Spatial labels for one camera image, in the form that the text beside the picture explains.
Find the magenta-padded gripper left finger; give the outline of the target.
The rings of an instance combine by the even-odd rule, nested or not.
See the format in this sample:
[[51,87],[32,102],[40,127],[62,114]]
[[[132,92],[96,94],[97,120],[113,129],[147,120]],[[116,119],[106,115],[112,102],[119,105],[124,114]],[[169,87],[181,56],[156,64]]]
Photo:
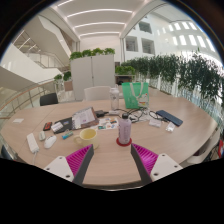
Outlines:
[[81,186],[93,155],[93,145],[88,145],[67,157],[58,156],[45,170]]

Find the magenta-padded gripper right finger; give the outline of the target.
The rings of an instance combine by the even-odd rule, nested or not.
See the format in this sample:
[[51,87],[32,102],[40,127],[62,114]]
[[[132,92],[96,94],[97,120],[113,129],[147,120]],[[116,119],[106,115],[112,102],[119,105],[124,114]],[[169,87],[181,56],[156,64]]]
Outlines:
[[143,185],[147,185],[182,169],[167,154],[156,154],[134,143],[131,144],[131,155],[136,163]]

